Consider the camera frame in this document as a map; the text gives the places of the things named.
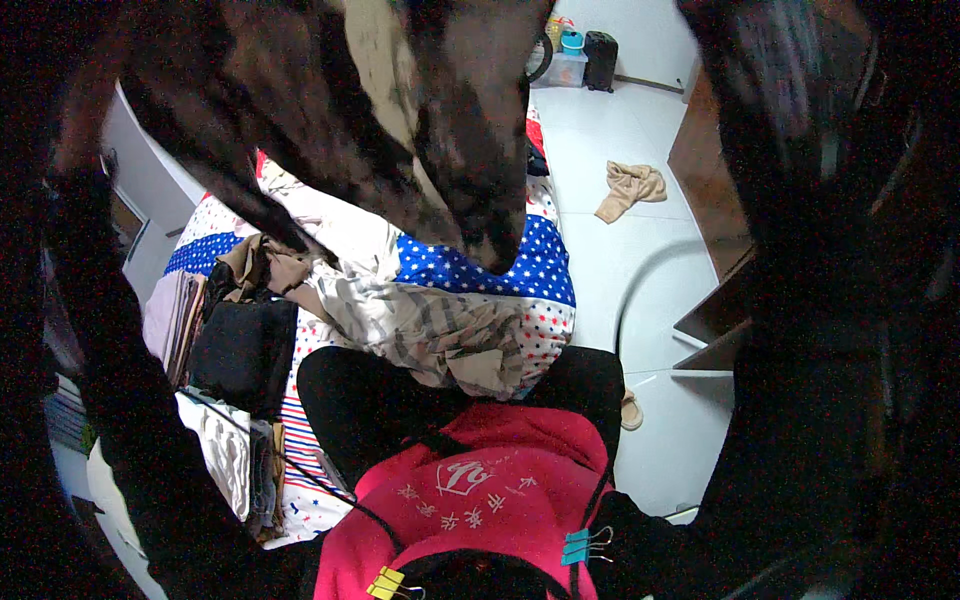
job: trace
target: plastic storage box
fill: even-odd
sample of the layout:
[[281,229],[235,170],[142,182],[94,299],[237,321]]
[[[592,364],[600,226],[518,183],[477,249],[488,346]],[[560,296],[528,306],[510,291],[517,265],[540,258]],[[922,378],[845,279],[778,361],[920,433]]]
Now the plastic storage box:
[[557,53],[553,55],[550,66],[543,77],[531,84],[532,87],[582,87],[587,57]]

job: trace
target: blue star-patterned fabric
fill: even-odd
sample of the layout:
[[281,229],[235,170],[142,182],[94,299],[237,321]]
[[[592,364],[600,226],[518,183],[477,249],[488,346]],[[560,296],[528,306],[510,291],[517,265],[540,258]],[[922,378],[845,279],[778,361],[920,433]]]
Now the blue star-patterned fabric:
[[422,244],[405,233],[396,246],[400,252],[398,283],[577,305],[567,270],[569,254],[553,222],[543,217],[527,215],[516,262],[502,276],[488,273],[450,247]]
[[243,241],[242,237],[229,233],[214,233],[177,248],[170,256],[164,275],[183,269],[187,273],[199,273],[209,277],[215,258],[233,250]]

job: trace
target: black suitcase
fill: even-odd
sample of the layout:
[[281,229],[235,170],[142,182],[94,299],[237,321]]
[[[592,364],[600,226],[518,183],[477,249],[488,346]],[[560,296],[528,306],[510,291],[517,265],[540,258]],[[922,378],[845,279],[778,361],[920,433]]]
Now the black suitcase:
[[613,93],[613,70],[616,67],[616,40],[603,32],[587,32],[584,53],[587,68],[584,69],[584,85],[587,89],[600,89]]

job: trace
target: person's leg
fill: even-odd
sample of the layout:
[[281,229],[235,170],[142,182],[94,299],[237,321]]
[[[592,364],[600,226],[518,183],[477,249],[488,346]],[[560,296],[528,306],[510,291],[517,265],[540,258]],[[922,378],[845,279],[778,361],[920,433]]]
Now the person's leg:
[[385,358],[344,348],[303,359],[297,387],[317,441],[351,488],[406,438],[443,427],[471,403],[459,388],[426,387]]
[[620,442],[623,367],[616,355],[594,348],[566,348],[522,400],[513,403],[558,408],[586,417],[600,432],[610,460]]

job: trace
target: door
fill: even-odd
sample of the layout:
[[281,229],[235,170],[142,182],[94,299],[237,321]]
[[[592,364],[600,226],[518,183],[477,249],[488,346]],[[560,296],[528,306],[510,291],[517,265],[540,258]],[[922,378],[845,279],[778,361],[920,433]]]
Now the door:
[[168,236],[163,227],[146,219],[120,187],[114,188],[111,212],[120,251],[127,255],[123,274],[133,287],[142,311],[163,277],[180,236]]

